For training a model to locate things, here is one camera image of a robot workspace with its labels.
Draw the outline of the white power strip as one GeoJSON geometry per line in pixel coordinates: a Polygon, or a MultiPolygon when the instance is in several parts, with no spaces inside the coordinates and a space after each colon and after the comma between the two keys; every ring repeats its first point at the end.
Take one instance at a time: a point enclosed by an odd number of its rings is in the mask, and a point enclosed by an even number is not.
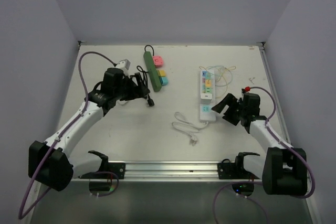
{"type": "Polygon", "coordinates": [[[200,85],[199,85],[199,107],[200,107],[200,117],[199,120],[201,122],[215,122],[216,121],[216,113],[211,110],[211,108],[216,103],[216,91],[215,91],[215,73],[213,69],[201,69],[199,72],[200,75],[200,85]],[[201,93],[203,93],[203,89],[205,87],[205,80],[212,81],[212,103],[211,104],[200,104],[201,93]]]}

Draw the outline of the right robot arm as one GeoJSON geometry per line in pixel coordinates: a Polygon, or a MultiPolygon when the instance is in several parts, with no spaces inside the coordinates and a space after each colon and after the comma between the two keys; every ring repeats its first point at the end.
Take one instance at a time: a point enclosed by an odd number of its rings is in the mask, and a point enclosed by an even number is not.
{"type": "Polygon", "coordinates": [[[242,90],[241,98],[231,93],[212,107],[223,113],[223,119],[237,126],[241,124],[263,148],[266,155],[240,152],[233,162],[224,159],[217,164],[220,179],[256,178],[262,181],[269,195],[303,197],[308,191],[308,168],[306,153],[284,142],[273,131],[269,119],[260,114],[260,96],[249,88],[242,90]]]}

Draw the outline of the white usb charger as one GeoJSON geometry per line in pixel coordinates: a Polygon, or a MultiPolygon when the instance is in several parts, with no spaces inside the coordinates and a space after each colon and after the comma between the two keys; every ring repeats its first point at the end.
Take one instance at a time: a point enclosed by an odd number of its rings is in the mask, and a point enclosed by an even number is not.
{"type": "Polygon", "coordinates": [[[211,93],[201,93],[200,99],[200,104],[211,104],[213,95],[211,93]]]}

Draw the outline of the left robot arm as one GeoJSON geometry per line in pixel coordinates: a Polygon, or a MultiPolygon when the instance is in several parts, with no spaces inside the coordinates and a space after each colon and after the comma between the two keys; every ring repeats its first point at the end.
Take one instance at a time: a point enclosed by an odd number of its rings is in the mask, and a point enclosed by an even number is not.
{"type": "Polygon", "coordinates": [[[140,73],[128,76],[122,69],[108,68],[67,124],[44,142],[35,141],[29,147],[28,176],[56,191],[64,190],[73,178],[82,175],[112,177],[107,155],[89,151],[85,158],[75,159],[71,153],[117,101],[147,98],[149,93],[140,73]]]}

